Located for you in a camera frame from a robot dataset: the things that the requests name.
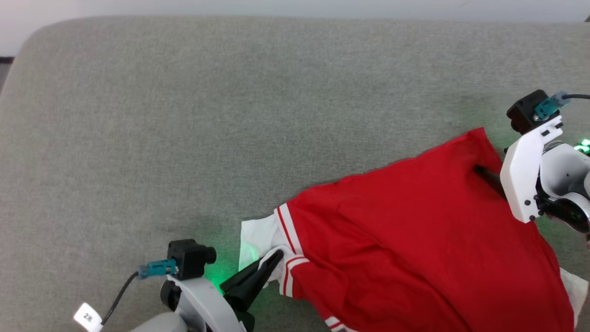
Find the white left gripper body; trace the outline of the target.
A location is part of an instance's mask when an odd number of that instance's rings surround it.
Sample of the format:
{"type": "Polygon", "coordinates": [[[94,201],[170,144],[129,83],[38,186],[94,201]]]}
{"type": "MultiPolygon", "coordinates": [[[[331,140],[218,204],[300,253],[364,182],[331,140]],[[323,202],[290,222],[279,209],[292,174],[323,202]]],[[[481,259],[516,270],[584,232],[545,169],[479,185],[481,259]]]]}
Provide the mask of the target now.
{"type": "Polygon", "coordinates": [[[168,275],[160,299],[180,319],[178,332],[252,332],[255,320],[234,310],[205,277],[180,281],[168,275]]]}

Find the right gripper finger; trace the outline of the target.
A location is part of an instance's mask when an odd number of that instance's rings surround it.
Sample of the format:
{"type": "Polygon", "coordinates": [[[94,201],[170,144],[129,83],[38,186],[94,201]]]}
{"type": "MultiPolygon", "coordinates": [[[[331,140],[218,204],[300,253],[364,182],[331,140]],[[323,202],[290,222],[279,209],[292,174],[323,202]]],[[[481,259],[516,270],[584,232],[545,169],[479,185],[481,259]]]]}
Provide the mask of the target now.
{"type": "Polygon", "coordinates": [[[489,170],[489,168],[481,165],[475,165],[475,173],[502,198],[507,198],[506,194],[504,193],[499,174],[493,173],[491,170],[489,170]]]}

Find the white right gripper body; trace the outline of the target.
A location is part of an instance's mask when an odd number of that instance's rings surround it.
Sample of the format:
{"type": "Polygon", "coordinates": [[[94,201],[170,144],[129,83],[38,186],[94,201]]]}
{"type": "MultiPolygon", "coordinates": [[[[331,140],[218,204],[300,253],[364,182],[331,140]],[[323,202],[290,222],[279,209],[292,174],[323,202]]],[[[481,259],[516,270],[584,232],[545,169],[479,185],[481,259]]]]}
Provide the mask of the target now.
{"type": "Polygon", "coordinates": [[[500,183],[516,220],[529,223],[539,216],[534,197],[544,145],[563,134],[562,126],[562,116],[558,115],[508,147],[500,171],[500,183]]]}

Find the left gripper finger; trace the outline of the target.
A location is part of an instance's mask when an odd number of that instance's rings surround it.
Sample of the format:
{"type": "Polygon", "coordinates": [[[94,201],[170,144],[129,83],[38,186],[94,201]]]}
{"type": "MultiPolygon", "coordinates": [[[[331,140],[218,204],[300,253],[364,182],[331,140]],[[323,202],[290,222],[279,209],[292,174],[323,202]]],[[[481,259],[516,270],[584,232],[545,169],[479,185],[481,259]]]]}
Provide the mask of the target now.
{"type": "Polygon", "coordinates": [[[283,251],[278,249],[233,275],[230,278],[230,307],[234,311],[247,312],[282,259],[283,251]]]}
{"type": "Polygon", "coordinates": [[[261,261],[261,258],[256,260],[222,282],[219,287],[224,296],[254,296],[263,276],[260,268],[261,261]]]}

